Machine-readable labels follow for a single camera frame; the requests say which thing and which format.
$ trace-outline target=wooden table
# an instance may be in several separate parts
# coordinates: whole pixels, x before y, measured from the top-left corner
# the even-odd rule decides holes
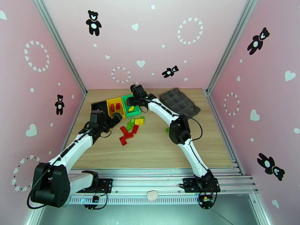
[[[146,89],[147,93],[159,95],[170,89]],[[202,89],[180,89],[201,111],[194,118],[203,127],[203,137],[194,141],[202,160],[209,168],[232,167],[230,157],[208,101]],[[71,143],[84,124],[89,121],[91,103],[131,94],[129,89],[89,90],[79,112],[68,144]],[[108,138],[99,138],[75,163],[73,169],[139,169],[139,168],[190,168],[181,149],[173,144],[165,133],[167,124],[155,113],[142,113],[144,125],[139,127],[134,138],[122,146],[119,137],[123,134],[121,126],[126,126],[130,118],[123,119]],[[200,136],[200,128],[189,120],[192,138]]]

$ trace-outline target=black teddy bear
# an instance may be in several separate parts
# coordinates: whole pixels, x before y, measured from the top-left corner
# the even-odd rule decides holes
[[[99,28],[102,28],[102,26],[101,23],[97,21],[98,13],[88,10],[88,15],[90,16],[90,19],[88,19],[85,23],[89,25],[90,34],[93,35],[95,32],[95,35],[99,36],[100,34]]]
[[[260,164],[263,168],[265,168],[265,172],[267,174],[274,174],[279,181],[282,181],[284,177],[285,171],[275,166],[274,159],[272,157],[267,158],[264,154],[259,153],[258,156],[261,159],[257,159],[258,164]]]
[[[263,40],[266,39],[269,35],[270,33],[268,32],[266,27],[263,28],[260,35],[255,35],[253,37],[253,41],[247,48],[248,51],[251,50],[249,54],[252,55],[256,52],[257,49],[260,50],[263,46]]]
[[[179,71],[178,67],[177,66],[174,66],[173,68],[167,68],[166,71],[164,71],[162,73],[163,77],[164,78],[167,78],[169,76],[173,76],[175,72]]]
[[[57,95],[57,102],[55,103],[56,106],[56,115],[63,114],[63,107],[65,104],[63,103],[63,96],[62,95]]]

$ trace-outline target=green tray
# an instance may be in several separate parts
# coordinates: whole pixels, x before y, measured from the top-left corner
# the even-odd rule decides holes
[[[126,105],[126,100],[129,97],[133,97],[133,94],[121,97],[122,98],[122,102],[123,102],[123,106],[124,106],[124,109],[125,109],[125,116],[126,117],[132,117],[132,116],[135,116],[135,115],[140,115],[142,112],[141,112],[139,106],[134,106],[134,109],[133,109],[132,112],[128,111],[130,109],[130,106]]]

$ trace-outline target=metal floor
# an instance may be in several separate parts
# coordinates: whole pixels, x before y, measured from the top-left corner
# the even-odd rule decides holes
[[[218,195],[210,211],[198,205],[107,205],[86,211],[83,205],[47,206],[39,225],[258,225],[248,194]]]

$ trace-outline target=pink wall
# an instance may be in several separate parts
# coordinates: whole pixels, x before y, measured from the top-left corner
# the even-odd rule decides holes
[[[44,1],[87,89],[114,89],[206,88],[247,0]],[[88,10],[99,14],[99,36]]]
[[[0,30],[0,224],[23,224],[34,168],[61,150],[83,93],[33,0],[1,0]]]
[[[300,0],[258,0],[212,92],[245,172],[253,176],[279,225],[300,220],[299,6]],[[250,55],[247,47],[264,27],[270,35],[262,49]],[[285,171],[282,181],[265,173],[257,161],[259,153]]]

